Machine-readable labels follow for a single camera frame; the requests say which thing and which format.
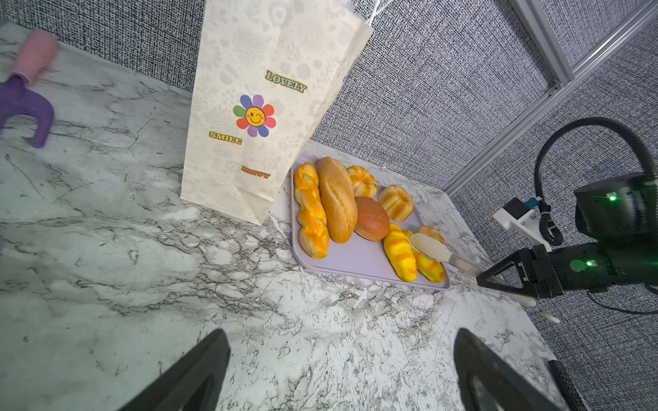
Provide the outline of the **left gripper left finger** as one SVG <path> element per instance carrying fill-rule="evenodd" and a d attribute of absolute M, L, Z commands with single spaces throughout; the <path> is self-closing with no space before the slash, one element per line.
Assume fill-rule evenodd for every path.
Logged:
<path fill-rule="evenodd" d="M 230 358 L 226 333 L 215 330 L 122 410 L 214 410 Z"/>

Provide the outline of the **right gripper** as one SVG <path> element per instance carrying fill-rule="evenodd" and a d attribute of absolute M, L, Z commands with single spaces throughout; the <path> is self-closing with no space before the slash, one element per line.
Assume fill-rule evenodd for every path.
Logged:
<path fill-rule="evenodd" d="M 501 282 L 499 275 L 509 270 L 517 273 L 520 286 Z M 534 299 L 550 299 L 576 289 L 576 275 L 585 271 L 584 260 L 553 255 L 540 245 L 510 254 L 480 274 L 476 281 L 487 289 Z"/>

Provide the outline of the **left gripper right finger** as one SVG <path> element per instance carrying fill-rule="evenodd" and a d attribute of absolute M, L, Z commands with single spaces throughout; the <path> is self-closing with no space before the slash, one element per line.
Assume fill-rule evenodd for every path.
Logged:
<path fill-rule="evenodd" d="M 473 334 L 461 328 L 453 353 L 466 410 L 557 410 L 558 407 Z"/>

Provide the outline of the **metal tongs white tips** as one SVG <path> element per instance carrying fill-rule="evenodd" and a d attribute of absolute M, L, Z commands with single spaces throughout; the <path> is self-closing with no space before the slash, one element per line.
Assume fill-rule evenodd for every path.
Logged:
<path fill-rule="evenodd" d="M 430 260 L 448 263 L 449 265 L 456 267 L 462 272 L 469 274 L 473 278 L 477 278 L 480 274 L 483 273 L 469 261 L 451 252 L 446 245 L 443 245 L 441 242 L 429 236 L 425 236 L 424 234 L 420 233 L 412 234 L 410 237 L 410 242 L 414 250 L 418 251 L 418 253 Z M 541 315 L 546 320 L 549 320 L 555 324 L 560 323 L 560 319 L 546 311 L 539 309 L 537 307 L 536 299 L 531 297 L 518 296 L 507 292 L 502 292 L 502 294 L 527 308 L 534 308 L 534 310 L 536 310 L 539 315 Z"/>

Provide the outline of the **yellow oval fake bread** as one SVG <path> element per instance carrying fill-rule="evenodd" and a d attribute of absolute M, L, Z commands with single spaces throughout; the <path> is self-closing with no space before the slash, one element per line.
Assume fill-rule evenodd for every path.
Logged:
<path fill-rule="evenodd" d="M 389 233 L 383 240 L 385 253 L 396 275 L 404 282 L 417 278 L 416 258 L 407 236 L 397 224 L 389 225 Z"/>

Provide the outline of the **round brown fake bun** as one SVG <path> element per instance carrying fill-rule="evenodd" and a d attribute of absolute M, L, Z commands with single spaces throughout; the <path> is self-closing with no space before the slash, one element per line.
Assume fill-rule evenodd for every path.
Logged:
<path fill-rule="evenodd" d="M 356 233 L 368 241 L 383 240 L 390 232 L 387 211 L 377 200 L 370 197 L 359 196 L 355 198 L 355 202 L 358 212 Z"/>

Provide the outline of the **yellow ring fake bread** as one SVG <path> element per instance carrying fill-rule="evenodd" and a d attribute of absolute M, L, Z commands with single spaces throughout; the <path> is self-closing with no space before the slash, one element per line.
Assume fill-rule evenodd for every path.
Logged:
<path fill-rule="evenodd" d="M 351 178 L 355 197 L 377 198 L 379 186 L 375 178 L 365 168 L 353 165 L 347 171 Z"/>

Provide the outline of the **golden baguette fake bread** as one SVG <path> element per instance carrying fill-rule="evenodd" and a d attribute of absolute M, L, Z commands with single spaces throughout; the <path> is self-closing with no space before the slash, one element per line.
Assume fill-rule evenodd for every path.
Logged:
<path fill-rule="evenodd" d="M 343 164 L 330 157 L 320 159 L 316 169 L 320 178 L 320 198 L 327 214 L 330 237 L 336 243 L 347 243 L 358 220 L 351 178 Z"/>

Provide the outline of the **orange twisted fake bread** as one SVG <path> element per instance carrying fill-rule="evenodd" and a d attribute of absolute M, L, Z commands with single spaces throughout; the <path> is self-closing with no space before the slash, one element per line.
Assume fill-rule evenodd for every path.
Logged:
<path fill-rule="evenodd" d="M 297 221 L 301 226 L 299 242 L 302 249 L 312 258 L 327 257 L 330 236 L 327 229 L 327 214 L 322 205 L 319 191 L 319 176 L 315 166 L 306 162 L 294 173 L 294 198 L 300 205 Z"/>

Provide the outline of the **white paper gift bag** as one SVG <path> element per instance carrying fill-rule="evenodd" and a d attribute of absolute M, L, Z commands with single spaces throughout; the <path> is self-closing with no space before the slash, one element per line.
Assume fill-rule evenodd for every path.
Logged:
<path fill-rule="evenodd" d="M 209 1 L 181 197 L 262 224 L 373 34 L 349 1 Z"/>

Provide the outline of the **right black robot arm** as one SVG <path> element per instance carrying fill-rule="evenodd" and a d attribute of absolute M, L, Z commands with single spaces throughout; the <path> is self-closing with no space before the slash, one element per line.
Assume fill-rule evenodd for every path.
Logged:
<path fill-rule="evenodd" d="M 557 140 L 577 128 L 603 127 L 632 149 L 641 171 L 577 188 L 575 226 L 589 243 L 564 246 L 552 219 L 541 180 L 541 165 Z M 513 198 L 493 217 L 504 229 L 518 229 L 533 241 L 478 275 L 479 286 L 534 306 L 538 299 L 568 291 L 606 292 L 612 286 L 657 287 L 657 167 L 648 147 L 627 126 L 586 117 L 558 129 L 541 148 L 534 168 L 535 195 Z"/>

